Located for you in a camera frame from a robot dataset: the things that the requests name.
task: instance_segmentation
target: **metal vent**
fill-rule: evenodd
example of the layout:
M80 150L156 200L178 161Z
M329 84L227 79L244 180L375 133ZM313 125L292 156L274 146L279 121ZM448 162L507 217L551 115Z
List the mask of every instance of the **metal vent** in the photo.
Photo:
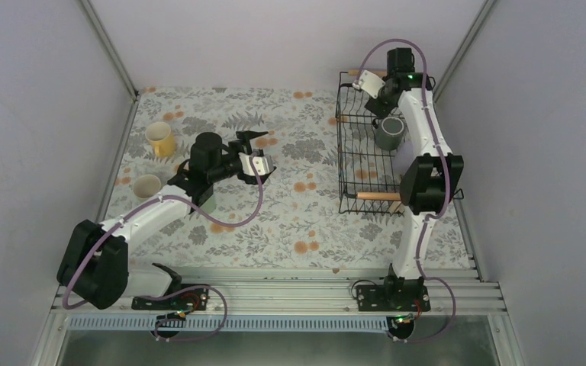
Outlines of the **metal vent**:
M168 322L161 330L211 331L222 316L189 316ZM152 330L155 315L79 314L71 316L71 330ZM381 332L383 316L228 316L226 332Z

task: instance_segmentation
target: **black wire rack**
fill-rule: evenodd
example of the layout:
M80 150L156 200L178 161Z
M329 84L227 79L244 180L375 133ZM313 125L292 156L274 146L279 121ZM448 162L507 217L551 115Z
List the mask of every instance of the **black wire rack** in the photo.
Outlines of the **black wire rack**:
M369 96L356 90L352 81L353 77L347 72L340 73L336 100L339 212L399 215L401 213L392 206L394 201L356 198L359 192L398 193L401 179L392 170L396 152L384 151L376 146L376 116L365 109ZM390 115L405 122L397 108Z

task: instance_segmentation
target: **wall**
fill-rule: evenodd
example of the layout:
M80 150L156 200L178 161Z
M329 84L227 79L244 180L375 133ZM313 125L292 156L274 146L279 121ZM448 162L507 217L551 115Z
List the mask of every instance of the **wall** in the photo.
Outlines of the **wall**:
M586 364L586 2L498 2L439 112L526 359Z
M483 0L92 3L136 86L336 88L392 37L418 43L439 79ZM385 51L369 65L384 69Z
M27 364L130 97L77 1L0 2L0 364Z

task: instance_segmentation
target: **robotic arm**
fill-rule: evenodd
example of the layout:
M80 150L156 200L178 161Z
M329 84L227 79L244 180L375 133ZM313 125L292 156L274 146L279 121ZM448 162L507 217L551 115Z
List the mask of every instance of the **robotic arm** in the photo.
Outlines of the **robotic arm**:
M414 55L410 48L390 50L387 56L388 73L383 79L364 71L354 82L354 86L369 94L365 108L377 117L387 117L395 108L399 108L410 133L408 143L412 144L414 160L408 170L403 172L400 186L401 203L409 208L410 215L405 215L401 244L384 284L390 306L400 308L402 304L421 300L422 294L426 293L424 278L417 266L417 247L420 248L418 257L423 260L435 224L435 220L427 220L427 216L436 216L442 210L446 199L446 179L436 141L423 109L421 85L423 78L428 78L428 75L415 72ZM443 139L434 113L432 87L427 79L426 108L430 113L439 147L446 157L450 180L448 197L452 198L464 161L461 156L452 154ZM421 235L424 223L426 229Z
M57 272L58 282L68 286L94 244L119 223L115 236L109 236L99 255L90 258L73 290L98 309L105 309L120 297L160 297L179 287L180 277L175 272L162 265L131 265L129 252L173 220L194 212L181 199L203 206L214 193L214 183L235 175L248 185L256 185L251 158L261 182L265 182L275 166L270 156L265 156L261 149L254 152L250 145L250 140L265 134L239 131L238 140L230 141L227 146L216 133L199 134L191 147L190 159L179 166L176 175L159 193L147 200L158 199L156 204L140 210L134 208L129 212L134 215L128 220L123 219L129 214L125 213L101 223L84 220L75 227Z

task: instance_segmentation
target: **floral pattern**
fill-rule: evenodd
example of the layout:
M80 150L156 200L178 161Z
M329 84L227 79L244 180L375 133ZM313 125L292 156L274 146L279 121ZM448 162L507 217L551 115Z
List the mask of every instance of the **floral pattern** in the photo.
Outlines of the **floral pattern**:
M175 266L386 268L403 235L404 218L338 213L335 103L335 91L145 89L108 217L138 205L131 192L135 178L154 174L165 184L201 132L214 131L227 142L237 130L268 131L253 146L271 155L277 170L266 182L259 216L249 224L225 227L190 214L132 248L132 259ZM175 134L177 151L168 158L156 158L145 141L145 128L157 120L170 124ZM257 204L257 188L234 178L219 182L214 191L212 215L225 222L245 219ZM435 225L425 267L468 266L451 205Z

